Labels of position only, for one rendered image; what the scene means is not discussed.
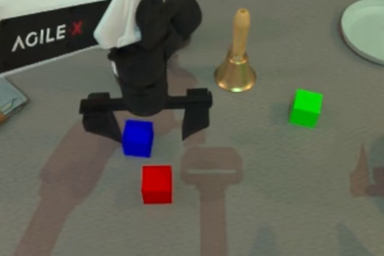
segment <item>brass hand bell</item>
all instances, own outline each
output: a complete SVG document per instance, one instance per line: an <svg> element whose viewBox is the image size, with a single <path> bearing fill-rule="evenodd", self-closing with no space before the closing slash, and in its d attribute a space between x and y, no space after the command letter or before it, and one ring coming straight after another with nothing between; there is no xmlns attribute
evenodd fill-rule
<svg viewBox="0 0 384 256"><path fill-rule="evenodd" d="M250 28L250 13L242 8L233 20L233 42L224 62L215 71L219 87L231 92L243 92L256 83L256 73L245 50Z"/></svg>

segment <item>cube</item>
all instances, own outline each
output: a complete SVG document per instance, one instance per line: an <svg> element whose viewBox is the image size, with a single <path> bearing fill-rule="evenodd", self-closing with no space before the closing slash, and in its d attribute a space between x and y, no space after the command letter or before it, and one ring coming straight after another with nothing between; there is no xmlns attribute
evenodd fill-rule
<svg viewBox="0 0 384 256"><path fill-rule="evenodd" d="M144 204L172 203L172 166L142 167L142 198Z"/></svg>
<svg viewBox="0 0 384 256"><path fill-rule="evenodd" d="M297 89L290 112L291 124L314 128L322 109L323 95L317 92Z"/></svg>
<svg viewBox="0 0 384 256"><path fill-rule="evenodd" d="M154 141L154 126L150 121L127 120L122 133L125 156L150 158Z"/></svg>

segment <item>blue cube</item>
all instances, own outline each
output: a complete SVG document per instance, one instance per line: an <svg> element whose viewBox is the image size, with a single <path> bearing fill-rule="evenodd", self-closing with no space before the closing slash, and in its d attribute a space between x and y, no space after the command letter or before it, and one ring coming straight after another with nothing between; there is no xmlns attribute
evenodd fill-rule
<svg viewBox="0 0 384 256"><path fill-rule="evenodd" d="M150 158L154 142L154 125L150 121L127 120L122 133L125 156Z"/></svg>

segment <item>white plate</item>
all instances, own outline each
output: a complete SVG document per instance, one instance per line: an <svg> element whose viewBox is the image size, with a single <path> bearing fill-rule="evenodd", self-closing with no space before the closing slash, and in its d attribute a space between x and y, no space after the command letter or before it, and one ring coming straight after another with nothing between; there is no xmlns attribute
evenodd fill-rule
<svg viewBox="0 0 384 256"><path fill-rule="evenodd" d="M384 65L384 0L360 0L341 18L341 31L357 54Z"/></svg>

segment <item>table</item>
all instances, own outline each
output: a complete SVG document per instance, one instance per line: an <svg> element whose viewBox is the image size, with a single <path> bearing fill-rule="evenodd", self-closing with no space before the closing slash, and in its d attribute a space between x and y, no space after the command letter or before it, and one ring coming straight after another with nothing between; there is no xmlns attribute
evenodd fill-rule
<svg viewBox="0 0 384 256"><path fill-rule="evenodd" d="M126 158L82 130L81 98L119 95L105 52L9 77L31 102L0 129L0 255L383 255L384 200L350 188L364 180L363 168L350 178L364 153L368 172L384 166L384 68L356 56L337 31L357 0L198 1L204 22L170 64L170 93L209 88L211 127L182 143L181 112L157 115L151 159ZM212 75L239 7L252 15L258 79L252 91L230 94ZM324 95L316 129L287 123L297 88ZM199 197L181 179L194 157L215 168L236 158L241 182L217 195L212 178ZM174 204L143 206L140 169L149 163L173 165Z"/></svg>

